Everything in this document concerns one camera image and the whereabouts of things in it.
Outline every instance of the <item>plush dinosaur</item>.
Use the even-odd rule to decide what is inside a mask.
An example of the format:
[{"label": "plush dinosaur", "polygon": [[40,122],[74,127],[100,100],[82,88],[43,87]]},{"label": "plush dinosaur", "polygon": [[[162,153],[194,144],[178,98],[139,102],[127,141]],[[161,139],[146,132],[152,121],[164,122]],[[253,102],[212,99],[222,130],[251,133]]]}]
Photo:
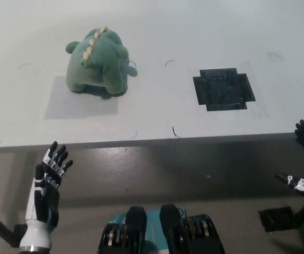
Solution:
[{"label": "plush dinosaur", "polygon": [[67,44],[66,52],[71,54],[66,74],[71,91],[82,92],[86,85],[103,86],[113,95],[126,91],[120,62],[128,59],[129,53],[107,26],[93,29],[82,42]]}]

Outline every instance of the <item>black mount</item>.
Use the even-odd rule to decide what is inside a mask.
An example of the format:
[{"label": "black mount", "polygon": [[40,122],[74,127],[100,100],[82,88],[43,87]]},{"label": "black mount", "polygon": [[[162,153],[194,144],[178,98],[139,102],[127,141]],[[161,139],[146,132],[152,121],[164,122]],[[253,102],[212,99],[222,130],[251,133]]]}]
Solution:
[{"label": "black mount", "polygon": [[9,230],[4,223],[0,221],[0,238],[7,242],[12,248],[18,248],[21,239],[27,230],[26,224],[17,224],[13,232]]},{"label": "black mount", "polygon": [[[304,196],[304,179],[284,173],[276,174],[276,178]],[[297,229],[304,224],[304,206],[297,213],[287,206],[259,211],[259,216],[266,232]]]}]

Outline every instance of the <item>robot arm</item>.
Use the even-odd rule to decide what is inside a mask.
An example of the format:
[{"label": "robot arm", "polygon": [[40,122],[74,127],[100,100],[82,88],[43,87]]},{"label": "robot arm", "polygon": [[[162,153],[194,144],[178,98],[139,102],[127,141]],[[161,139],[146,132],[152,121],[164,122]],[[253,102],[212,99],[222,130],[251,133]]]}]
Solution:
[{"label": "robot arm", "polygon": [[47,150],[41,164],[37,165],[32,181],[26,209],[27,231],[20,242],[21,253],[49,253],[51,249],[51,232],[58,225],[59,187],[67,169],[73,164],[70,160],[62,166],[67,158],[66,147],[57,149],[54,142]]}]

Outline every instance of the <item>white tabletop surface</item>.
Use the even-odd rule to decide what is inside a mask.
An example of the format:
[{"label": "white tabletop surface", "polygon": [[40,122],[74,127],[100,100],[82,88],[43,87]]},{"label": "white tabletop surface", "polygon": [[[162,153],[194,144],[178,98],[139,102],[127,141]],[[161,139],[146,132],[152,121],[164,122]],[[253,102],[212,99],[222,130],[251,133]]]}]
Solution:
[{"label": "white tabletop surface", "polygon": [[[73,94],[65,46],[105,25],[138,74],[122,97]],[[192,77],[217,68],[247,74],[247,110],[198,105]],[[139,145],[176,138],[172,127],[181,138],[291,133],[301,118],[302,0],[0,0],[0,148]]]}]

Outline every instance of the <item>gray floor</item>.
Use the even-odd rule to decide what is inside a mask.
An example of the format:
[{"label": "gray floor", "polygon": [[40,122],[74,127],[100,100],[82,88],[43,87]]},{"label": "gray floor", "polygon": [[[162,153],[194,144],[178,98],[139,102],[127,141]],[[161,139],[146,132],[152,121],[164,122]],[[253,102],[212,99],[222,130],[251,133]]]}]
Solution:
[{"label": "gray floor", "polygon": [[[35,165],[44,151],[0,154],[0,219],[24,221]],[[106,222],[131,205],[173,202],[213,219],[226,253],[304,253],[304,227],[265,233],[257,211],[304,198],[276,171],[304,176],[304,151],[293,140],[184,144],[70,151],[75,161],[60,189],[60,220],[51,253],[96,253]],[[0,253],[17,253],[0,239]]]}]

